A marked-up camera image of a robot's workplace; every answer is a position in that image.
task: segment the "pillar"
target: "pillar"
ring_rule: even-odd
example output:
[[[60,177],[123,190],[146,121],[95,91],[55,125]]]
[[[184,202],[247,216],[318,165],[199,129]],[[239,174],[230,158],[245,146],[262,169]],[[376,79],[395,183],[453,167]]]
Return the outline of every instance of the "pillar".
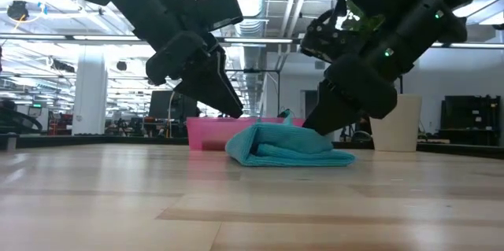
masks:
[[[81,46],[72,134],[105,132],[108,74],[100,46]]]

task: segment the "white bucket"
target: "white bucket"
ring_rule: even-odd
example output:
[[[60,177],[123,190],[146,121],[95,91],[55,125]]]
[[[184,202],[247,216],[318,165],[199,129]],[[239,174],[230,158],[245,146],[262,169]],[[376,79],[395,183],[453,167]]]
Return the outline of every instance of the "white bucket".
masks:
[[[397,106],[382,120],[371,119],[376,151],[416,152],[422,97],[399,94]]]

